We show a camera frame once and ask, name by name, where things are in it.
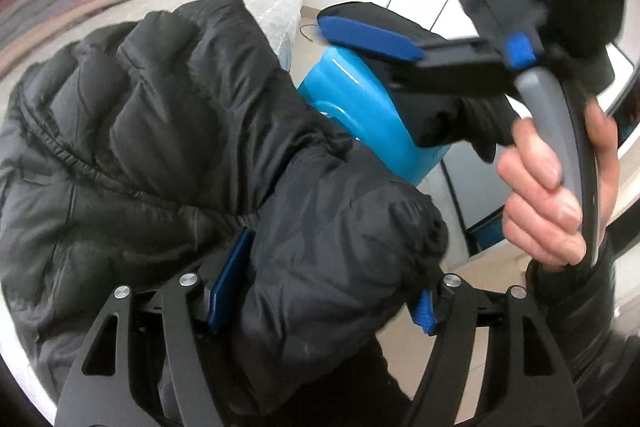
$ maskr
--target mattress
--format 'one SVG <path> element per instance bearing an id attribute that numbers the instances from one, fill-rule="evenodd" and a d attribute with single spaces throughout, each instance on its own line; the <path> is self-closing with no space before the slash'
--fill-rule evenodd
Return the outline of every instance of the mattress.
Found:
<path id="1" fill-rule="evenodd" d="M 174 10 L 191 1 L 195 0 L 129 0 L 92 16 L 41 44 L 20 61 L 0 82 L 0 118 L 4 117 L 9 93 L 31 64 L 47 60 L 66 44 L 83 38 L 97 28 L 125 21 L 140 20 L 150 11 Z M 244 0 L 244 3 L 264 31 L 273 51 L 278 55 L 282 67 L 288 70 L 300 20 L 302 0 Z M 53 423 L 56 405 L 47 396 L 27 360 L 18 341 L 12 318 L 1 291 L 0 331 L 2 331 L 0 355 L 27 397 L 43 416 Z"/>

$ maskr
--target silver screw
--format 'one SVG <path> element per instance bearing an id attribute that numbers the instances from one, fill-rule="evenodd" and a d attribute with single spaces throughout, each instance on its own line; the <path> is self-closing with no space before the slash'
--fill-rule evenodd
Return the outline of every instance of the silver screw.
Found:
<path id="1" fill-rule="evenodd" d="M 522 286 L 514 286 L 511 288 L 511 295 L 516 299 L 524 299 L 527 296 L 527 291 Z"/>
<path id="2" fill-rule="evenodd" d="M 449 288 L 457 288 L 462 284 L 462 279 L 460 279 L 460 277 L 452 273 L 447 273 L 446 276 L 444 276 L 443 280 L 444 280 L 445 286 L 448 286 Z"/>
<path id="3" fill-rule="evenodd" d="M 129 288 L 128 286 L 118 286 L 113 292 L 113 296 L 116 299 L 124 299 L 125 297 L 128 297 L 130 293 L 131 288 Z"/>
<path id="4" fill-rule="evenodd" d="M 180 284 L 182 286 L 193 286 L 196 282 L 198 282 L 198 276 L 194 273 L 186 273 L 180 277 Z"/>

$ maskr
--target cable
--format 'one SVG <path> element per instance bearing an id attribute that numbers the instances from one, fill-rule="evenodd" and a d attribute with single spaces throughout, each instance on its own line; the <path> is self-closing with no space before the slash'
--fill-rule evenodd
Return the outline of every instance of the cable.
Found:
<path id="1" fill-rule="evenodd" d="M 312 38 L 310 38 L 310 37 L 307 37 L 307 36 L 305 35 L 305 33 L 302 31 L 304 28 L 309 28 L 309 26 L 315 26 L 316 28 L 318 28 L 318 25 L 317 25 L 317 24 L 305 24 L 304 26 L 300 26 L 300 35 L 302 35 L 302 36 L 303 36 L 306 40 L 308 40 L 309 42 L 313 42 L 313 43 L 315 43 L 315 42 L 316 42 L 315 40 L 313 40 L 313 39 L 312 39 Z"/>

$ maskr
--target blue chair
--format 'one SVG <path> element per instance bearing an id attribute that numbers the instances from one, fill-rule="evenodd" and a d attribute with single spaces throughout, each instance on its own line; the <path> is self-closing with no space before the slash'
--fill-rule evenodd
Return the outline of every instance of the blue chair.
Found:
<path id="1" fill-rule="evenodd" d="M 418 185 L 449 150 L 415 146 L 382 83 L 350 50 L 328 48 L 298 92 L 411 184 Z"/>

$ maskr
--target human hand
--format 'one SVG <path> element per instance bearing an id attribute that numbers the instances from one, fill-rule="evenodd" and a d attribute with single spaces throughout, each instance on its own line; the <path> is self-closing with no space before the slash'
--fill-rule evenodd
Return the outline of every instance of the human hand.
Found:
<path id="1" fill-rule="evenodd" d="M 602 237 L 618 197 L 618 131 L 595 99 L 588 103 L 585 116 L 600 175 Z M 582 210 L 574 195 L 560 185 L 558 157 L 530 118 L 514 123 L 513 140 L 515 146 L 504 152 L 497 165 L 500 178 L 513 188 L 504 207 L 504 237 L 550 269 L 580 263 L 586 253 L 584 238 L 577 232 Z"/>

